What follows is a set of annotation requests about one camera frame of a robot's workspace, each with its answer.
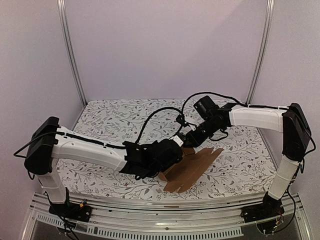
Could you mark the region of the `brown cardboard box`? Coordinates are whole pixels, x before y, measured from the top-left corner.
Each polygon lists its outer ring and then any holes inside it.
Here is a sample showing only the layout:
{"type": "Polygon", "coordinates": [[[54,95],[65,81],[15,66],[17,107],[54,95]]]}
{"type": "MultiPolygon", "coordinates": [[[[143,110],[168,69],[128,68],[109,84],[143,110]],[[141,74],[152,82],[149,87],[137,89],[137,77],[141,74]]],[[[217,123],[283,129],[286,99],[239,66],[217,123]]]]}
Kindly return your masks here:
{"type": "Polygon", "coordinates": [[[222,148],[203,148],[196,152],[194,148],[182,148],[182,160],[174,164],[157,177],[166,182],[165,192],[184,193],[189,190],[203,173],[218,159],[224,150],[222,148]]]}

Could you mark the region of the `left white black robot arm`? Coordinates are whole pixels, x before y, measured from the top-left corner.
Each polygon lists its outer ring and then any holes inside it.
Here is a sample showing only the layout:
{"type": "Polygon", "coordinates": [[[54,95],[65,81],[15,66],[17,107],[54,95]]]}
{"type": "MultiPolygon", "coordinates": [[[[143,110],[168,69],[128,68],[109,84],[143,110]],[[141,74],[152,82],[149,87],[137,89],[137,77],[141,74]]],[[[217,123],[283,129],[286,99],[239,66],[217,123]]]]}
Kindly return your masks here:
{"type": "Polygon", "coordinates": [[[13,155],[19,158],[20,153],[26,151],[22,156],[25,169],[38,178],[55,209],[63,217],[70,217],[75,211],[74,205],[68,201],[69,193],[59,176],[55,160],[70,159],[100,165],[141,180],[153,178],[180,162],[183,144],[179,136],[147,144],[129,141],[109,143],[75,133],[61,126],[59,118],[51,116],[13,155]]]}

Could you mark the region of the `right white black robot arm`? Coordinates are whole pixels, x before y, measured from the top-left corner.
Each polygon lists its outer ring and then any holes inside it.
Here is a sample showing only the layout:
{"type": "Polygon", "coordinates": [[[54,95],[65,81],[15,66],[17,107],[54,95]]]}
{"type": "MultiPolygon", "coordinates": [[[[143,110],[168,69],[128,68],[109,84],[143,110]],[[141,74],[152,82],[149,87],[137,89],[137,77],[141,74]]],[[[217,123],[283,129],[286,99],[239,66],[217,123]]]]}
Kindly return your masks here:
{"type": "Polygon", "coordinates": [[[203,122],[185,135],[186,148],[199,147],[215,132],[229,127],[254,127],[283,135],[280,165],[258,208],[262,218],[269,218],[278,210],[281,198],[295,180],[312,141],[312,133],[301,106],[298,103],[288,107],[271,107],[230,102],[219,107],[209,96],[204,96],[194,104],[194,108],[203,122]]]}

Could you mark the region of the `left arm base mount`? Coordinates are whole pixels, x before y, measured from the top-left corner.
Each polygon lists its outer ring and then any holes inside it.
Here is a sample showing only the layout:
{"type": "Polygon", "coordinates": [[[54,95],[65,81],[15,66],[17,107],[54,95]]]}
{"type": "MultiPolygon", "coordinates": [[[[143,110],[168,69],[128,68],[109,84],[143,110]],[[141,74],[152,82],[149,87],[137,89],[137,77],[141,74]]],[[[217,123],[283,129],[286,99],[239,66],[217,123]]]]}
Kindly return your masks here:
{"type": "Polygon", "coordinates": [[[56,204],[49,201],[49,213],[61,218],[76,220],[88,223],[91,218],[93,208],[88,205],[88,200],[84,199],[80,203],[70,202],[68,199],[65,203],[56,204]]]}

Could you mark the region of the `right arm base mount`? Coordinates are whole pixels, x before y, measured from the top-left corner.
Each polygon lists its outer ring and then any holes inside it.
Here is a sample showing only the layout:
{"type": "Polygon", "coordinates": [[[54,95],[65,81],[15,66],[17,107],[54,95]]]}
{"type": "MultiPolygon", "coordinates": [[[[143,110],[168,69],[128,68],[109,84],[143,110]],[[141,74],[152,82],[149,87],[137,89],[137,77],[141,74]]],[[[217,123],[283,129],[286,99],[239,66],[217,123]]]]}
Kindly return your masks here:
{"type": "Polygon", "coordinates": [[[262,202],[241,208],[240,216],[245,223],[256,222],[257,229],[264,235],[274,234],[284,222],[284,208],[281,200],[262,202]]]}

